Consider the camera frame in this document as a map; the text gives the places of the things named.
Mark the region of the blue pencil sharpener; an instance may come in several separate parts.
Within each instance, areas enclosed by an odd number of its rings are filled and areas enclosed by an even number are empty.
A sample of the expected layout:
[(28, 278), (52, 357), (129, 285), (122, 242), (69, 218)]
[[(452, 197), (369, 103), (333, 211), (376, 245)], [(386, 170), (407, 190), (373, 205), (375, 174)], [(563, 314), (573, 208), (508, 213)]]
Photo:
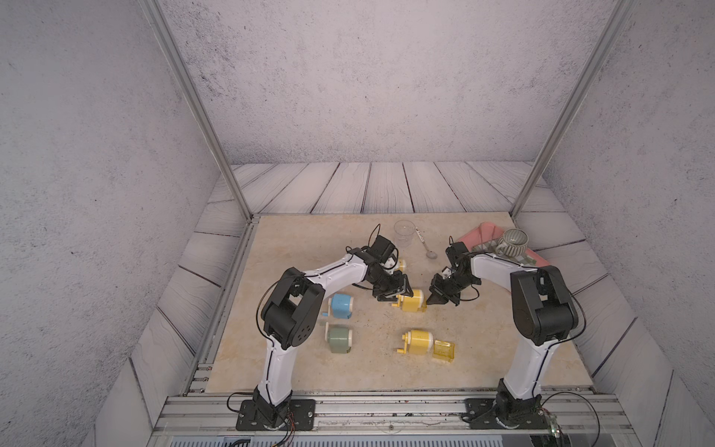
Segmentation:
[(328, 300), (325, 316), (349, 320), (354, 311), (354, 297), (348, 294), (335, 294)]

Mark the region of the green pencil sharpener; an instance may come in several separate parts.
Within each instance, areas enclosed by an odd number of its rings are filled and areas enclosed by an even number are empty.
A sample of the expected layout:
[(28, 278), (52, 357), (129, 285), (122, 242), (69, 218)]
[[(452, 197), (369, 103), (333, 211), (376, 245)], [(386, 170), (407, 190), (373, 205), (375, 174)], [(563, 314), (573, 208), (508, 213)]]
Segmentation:
[(348, 354), (353, 346), (353, 330), (347, 326), (326, 324), (325, 340), (333, 354)]

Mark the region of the yellow sharpener top row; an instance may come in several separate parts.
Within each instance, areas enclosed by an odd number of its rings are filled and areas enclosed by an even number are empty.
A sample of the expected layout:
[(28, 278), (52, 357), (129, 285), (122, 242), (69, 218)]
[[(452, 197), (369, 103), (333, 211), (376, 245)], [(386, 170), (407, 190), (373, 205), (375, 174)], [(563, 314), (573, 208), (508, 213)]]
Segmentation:
[(400, 271), (402, 273), (405, 272), (407, 267), (407, 263), (404, 259), (398, 259), (398, 262), (396, 263), (395, 270)]

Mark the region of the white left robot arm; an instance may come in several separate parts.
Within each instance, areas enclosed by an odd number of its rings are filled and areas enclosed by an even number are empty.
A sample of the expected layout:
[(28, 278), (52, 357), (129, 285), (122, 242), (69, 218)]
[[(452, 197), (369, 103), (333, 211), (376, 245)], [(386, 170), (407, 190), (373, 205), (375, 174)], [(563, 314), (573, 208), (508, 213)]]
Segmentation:
[(323, 300), (364, 281), (380, 302), (411, 296), (399, 260), (397, 246), (378, 235), (371, 245), (348, 248), (345, 256), (327, 266), (307, 272), (291, 267), (269, 287), (256, 316), (259, 333), (266, 339), (266, 362), (251, 398), (265, 426), (279, 428), (289, 420), (297, 348), (316, 329)]

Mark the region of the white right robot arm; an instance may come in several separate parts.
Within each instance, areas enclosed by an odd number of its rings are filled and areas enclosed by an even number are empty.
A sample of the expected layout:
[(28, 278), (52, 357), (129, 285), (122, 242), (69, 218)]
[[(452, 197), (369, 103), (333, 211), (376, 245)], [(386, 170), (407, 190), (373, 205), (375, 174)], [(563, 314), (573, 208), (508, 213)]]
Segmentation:
[(445, 253), (451, 265), (433, 277), (428, 305), (459, 305), (462, 290), (484, 279), (510, 292), (521, 339), (497, 387), (493, 417), (504, 428), (519, 428), (540, 409), (542, 376), (578, 325), (571, 292), (555, 266), (525, 266), (492, 253), (473, 253), (461, 241), (451, 243)]

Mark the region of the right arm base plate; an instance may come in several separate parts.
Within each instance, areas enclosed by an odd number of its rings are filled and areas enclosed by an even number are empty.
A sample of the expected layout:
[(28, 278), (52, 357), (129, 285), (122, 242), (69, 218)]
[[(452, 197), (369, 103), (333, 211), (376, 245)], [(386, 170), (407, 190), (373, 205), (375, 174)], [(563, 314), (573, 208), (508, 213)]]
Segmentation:
[(492, 399), (467, 399), (463, 422), (470, 429), (548, 429), (549, 422), (540, 413), (540, 403), (536, 399), (501, 402)]

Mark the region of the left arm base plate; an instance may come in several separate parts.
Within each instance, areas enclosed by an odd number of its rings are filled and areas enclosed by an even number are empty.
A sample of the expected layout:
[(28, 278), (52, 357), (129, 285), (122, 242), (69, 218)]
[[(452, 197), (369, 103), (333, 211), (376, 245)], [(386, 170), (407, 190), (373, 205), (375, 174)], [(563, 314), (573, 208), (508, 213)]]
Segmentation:
[(237, 431), (266, 431), (292, 428), (311, 431), (314, 428), (317, 402), (288, 398), (279, 406), (261, 396), (244, 400), (238, 409)]

